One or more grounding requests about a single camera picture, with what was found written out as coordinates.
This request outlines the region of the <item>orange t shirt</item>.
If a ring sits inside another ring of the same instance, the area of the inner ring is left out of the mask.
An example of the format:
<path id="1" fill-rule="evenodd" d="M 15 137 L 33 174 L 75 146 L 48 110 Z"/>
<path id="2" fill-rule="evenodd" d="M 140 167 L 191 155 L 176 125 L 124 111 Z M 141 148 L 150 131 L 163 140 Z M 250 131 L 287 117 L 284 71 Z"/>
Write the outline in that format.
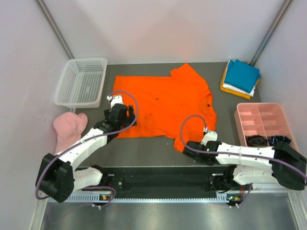
<path id="1" fill-rule="evenodd" d="M 213 94 L 189 64 L 172 70 L 169 77 L 117 75 L 113 89 L 126 91 L 123 102 L 139 107 L 137 125 L 118 138 L 165 136 L 174 139 L 174 149 L 182 152 L 181 136 L 199 142 L 205 125 L 216 129 Z"/>

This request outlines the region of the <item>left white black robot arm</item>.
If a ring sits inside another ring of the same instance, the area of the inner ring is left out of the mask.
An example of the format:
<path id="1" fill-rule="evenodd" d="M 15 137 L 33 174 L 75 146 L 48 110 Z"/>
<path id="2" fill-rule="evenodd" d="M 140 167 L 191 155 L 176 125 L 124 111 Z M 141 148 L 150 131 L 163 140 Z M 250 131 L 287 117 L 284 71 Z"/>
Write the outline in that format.
<path id="1" fill-rule="evenodd" d="M 43 157 L 35 183 L 37 199 L 42 199 L 38 192 L 43 192 L 47 197 L 62 203 L 75 191 L 90 187 L 98 190 L 107 188 L 109 179 L 103 175 L 100 167 L 93 166 L 85 170 L 77 168 L 96 150 L 137 122 L 132 105 L 116 103 L 105 110 L 104 115 L 104 120 L 96 123 L 83 138 L 70 147 L 55 155 L 48 153 Z"/>

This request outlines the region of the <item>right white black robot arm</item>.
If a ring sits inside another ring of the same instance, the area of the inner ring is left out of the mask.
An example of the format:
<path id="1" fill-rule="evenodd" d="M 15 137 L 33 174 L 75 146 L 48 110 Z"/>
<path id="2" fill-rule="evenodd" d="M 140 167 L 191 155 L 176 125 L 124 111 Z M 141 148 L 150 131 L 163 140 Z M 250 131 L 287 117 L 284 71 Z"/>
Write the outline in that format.
<path id="1" fill-rule="evenodd" d="M 247 184 L 280 184 L 297 191 L 306 187 L 307 160 L 286 143 L 243 147 L 220 141 L 189 141 L 183 154 L 206 165 L 233 165 L 231 173 L 224 177 L 225 186 L 231 190 Z"/>

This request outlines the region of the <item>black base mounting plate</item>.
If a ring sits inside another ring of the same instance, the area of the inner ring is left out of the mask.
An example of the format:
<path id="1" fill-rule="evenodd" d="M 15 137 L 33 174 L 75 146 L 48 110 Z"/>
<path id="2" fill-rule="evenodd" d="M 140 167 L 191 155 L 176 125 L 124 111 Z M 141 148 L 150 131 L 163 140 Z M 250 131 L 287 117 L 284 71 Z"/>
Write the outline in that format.
<path id="1" fill-rule="evenodd" d="M 132 188 L 196 187 L 205 191 L 240 190 L 241 185 L 225 175 L 225 166 L 99 167 L 103 185 L 125 191 Z"/>

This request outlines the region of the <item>pink baseball cap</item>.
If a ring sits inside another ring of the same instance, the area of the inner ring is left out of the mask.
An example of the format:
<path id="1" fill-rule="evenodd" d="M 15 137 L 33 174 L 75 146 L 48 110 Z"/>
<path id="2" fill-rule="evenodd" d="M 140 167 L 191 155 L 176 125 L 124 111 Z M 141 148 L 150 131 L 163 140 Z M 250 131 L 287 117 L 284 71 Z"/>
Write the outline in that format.
<path id="1" fill-rule="evenodd" d="M 88 123 L 87 115 L 66 112 L 57 117 L 53 127 L 57 134 L 57 145 L 55 153 L 59 153 L 81 139 L 81 135 Z"/>

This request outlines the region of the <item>white perforated plastic basket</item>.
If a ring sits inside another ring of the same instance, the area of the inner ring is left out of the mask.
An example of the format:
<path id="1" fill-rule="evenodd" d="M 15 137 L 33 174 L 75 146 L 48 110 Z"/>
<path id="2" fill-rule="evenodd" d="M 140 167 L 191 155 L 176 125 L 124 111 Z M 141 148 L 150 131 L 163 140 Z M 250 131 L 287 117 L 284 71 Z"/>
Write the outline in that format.
<path id="1" fill-rule="evenodd" d="M 98 108 L 106 76 L 104 57 L 75 58 L 66 62 L 54 103 L 73 108 Z"/>

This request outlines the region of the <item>pink compartment organizer tray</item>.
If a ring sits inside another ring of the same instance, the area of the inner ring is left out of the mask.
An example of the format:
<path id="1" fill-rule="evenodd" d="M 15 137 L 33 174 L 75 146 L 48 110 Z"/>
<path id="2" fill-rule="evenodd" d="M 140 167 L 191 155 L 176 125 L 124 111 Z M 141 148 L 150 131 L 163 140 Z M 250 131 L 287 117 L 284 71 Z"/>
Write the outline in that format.
<path id="1" fill-rule="evenodd" d="M 234 113 L 239 141 L 247 146 L 247 137 L 260 135 L 269 139 L 285 136 L 290 146 L 299 151 L 283 108 L 278 103 L 239 103 Z"/>

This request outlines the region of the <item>folded yellow t shirt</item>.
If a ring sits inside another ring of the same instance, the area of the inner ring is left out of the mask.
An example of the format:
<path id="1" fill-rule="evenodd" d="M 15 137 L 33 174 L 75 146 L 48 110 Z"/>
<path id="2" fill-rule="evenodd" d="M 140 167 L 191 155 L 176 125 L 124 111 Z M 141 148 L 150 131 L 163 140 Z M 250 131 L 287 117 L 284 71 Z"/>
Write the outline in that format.
<path id="1" fill-rule="evenodd" d="M 220 90 L 223 91 L 223 92 L 226 92 L 226 93 L 230 93 L 232 95 L 235 95 L 235 96 L 239 96 L 241 98 L 244 98 L 244 99 L 247 99 L 247 100 L 250 100 L 251 97 L 254 96 L 254 93 L 255 93 L 255 89 L 257 87 L 257 85 L 259 84 L 260 82 L 260 79 L 257 80 L 255 86 L 253 87 L 253 90 L 250 92 L 250 93 L 247 93 L 247 92 L 244 92 L 243 90 L 233 90 L 233 86 L 231 86 L 231 88 L 226 88 L 224 85 L 225 85 L 225 78 L 226 78 L 226 74 L 227 74 L 227 71 L 228 71 L 228 66 L 229 66 L 229 63 L 230 61 L 227 63 L 225 69 L 224 69 L 224 72 L 223 72 L 223 76 L 222 76 L 222 80 L 221 80 L 221 83 L 220 83 Z"/>

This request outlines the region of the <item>folded white t shirt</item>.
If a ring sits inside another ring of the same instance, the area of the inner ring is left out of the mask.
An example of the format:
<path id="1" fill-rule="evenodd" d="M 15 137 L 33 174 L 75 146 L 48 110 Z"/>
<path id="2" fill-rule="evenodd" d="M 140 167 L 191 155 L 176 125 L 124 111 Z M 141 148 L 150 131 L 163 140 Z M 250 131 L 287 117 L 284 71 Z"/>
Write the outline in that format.
<path id="1" fill-rule="evenodd" d="M 233 60 L 229 60 L 230 61 L 230 63 L 229 63 L 229 66 L 228 66 L 228 69 L 229 69 L 229 67 L 231 67 L 233 64 L 234 64 L 234 61 Z M 231 88 L 231 86 L 233 86 L 233 85 L 231 85 L 231 84 L 229 84 L 229 83 L 225 83 L 225 85 L 224 85 L 226 88 Z M 232 88 L 233 90 L 239 90 L 240 88 L 237 88 L 237 87 L 235 87 L 235 86 L 233 86 L 233 88 Z"/>

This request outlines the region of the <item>folded blue t shirt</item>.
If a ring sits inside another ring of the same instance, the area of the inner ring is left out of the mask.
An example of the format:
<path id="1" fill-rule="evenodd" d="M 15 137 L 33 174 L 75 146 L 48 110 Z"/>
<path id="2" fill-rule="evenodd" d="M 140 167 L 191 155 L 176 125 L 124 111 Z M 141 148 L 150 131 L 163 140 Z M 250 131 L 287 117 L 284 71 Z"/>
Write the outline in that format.
<path id="1" fill-rule="evenodd" d="M 225 83 L 229 83 L 244 91 L 251 92 L 258 79 L 260 70 L 236 59 L 229 67 Z"/>

